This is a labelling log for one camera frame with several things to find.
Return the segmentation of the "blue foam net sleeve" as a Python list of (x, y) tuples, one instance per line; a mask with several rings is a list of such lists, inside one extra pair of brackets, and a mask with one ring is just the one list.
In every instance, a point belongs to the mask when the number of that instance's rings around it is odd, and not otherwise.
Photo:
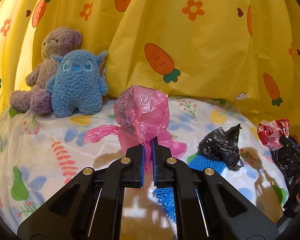
[[(221, 174), (226, 168), (226, 164), (218, 160), (210, 160), (207, 157), (200, 154), (193, 154), (188, 157), (187, 164), (190, 168), (202, 171), (208, 167), (213, 168), (217, 173)], [(158, 203), (163, 207), (167, 217), (176, 222), (175, 206), (174, 206), (174, 194), (173, 188), (156, 188), (154, 190), (154, 196), (158, 199)]]

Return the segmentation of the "pink plastic bag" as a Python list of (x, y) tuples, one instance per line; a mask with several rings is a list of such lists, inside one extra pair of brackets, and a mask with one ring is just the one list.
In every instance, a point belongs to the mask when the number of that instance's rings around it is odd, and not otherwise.
[(145, 148), (145, 172), (152, 164), (151, 140), (168, 147), (175, 158), (187, 151), (187, 144), (178, 142), (168, 132), (170, 121), (168, 95), (152, 88), (130, 86), (114, 103), (116, 125), (102, 125), (87, 131), (84, 142), (96, 143), (108, 135), (118, 137), (121, 150), (141, 144)]

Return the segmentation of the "blue fuzzy monster plush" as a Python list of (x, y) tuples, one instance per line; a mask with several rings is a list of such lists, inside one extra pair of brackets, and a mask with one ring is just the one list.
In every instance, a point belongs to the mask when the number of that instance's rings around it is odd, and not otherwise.
[(51, 96), (56, 116), (68, 117), (75, 110), (82, 115), (93, 115), (101, 111), (103, 97), (109, 90), (100, 72), (107, 54), (106, 50), (95, 55), (81, 49), (64, 56), (51, 56), (58, 69), (47, 82), (46, 91)]

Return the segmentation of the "red wrapper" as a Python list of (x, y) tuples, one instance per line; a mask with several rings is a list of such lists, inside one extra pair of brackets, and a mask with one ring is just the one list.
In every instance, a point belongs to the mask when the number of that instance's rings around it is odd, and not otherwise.
[(261, 143), (271, 151), (282, 148), (280, 138), (289, 137), (290, 121), (287, 118), (277, 119), (270, 122), (263, 120), (258, 124), (257, 134)]

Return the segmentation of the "large black trash bag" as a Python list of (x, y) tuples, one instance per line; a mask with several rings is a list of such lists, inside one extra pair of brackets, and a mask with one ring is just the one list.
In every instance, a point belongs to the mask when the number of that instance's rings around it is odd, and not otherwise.
[(270, 150), (271, 157), (276, 167), (284, 176), (285, 184), (288, 192), (291, 193), (297, 178), (300, 176), (297, 165), (293, 162), (284, 148)]

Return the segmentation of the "yellow carrot print curtain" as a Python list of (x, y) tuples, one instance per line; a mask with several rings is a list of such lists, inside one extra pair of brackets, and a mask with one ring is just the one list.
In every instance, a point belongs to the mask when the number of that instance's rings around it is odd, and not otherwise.
[(0, 114), (61, 26), (109, 52), (113, 98), (131, 85), (212, 98), (255, 124), (289, 119), (300, 143), (300, 0), (0, 0)]

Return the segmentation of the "purple teddy bear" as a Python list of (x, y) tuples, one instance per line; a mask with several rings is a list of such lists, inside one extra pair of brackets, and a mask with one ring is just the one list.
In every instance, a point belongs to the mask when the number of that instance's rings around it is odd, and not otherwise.
[(51, 31), (43, 40), (41, 55), (43, 62), (38, 64), (25, 78), (29, 91), (16, 90), (10, 96), (10, 105), (20, 113), (32, 110), (39, 115), (52, 111), (51, 96), (46, 91), (47, 82), (57, 72), (57, 65), (51, 55), (64, 56), (77, 49), (82, 42), (82, 34), (68, 27)]

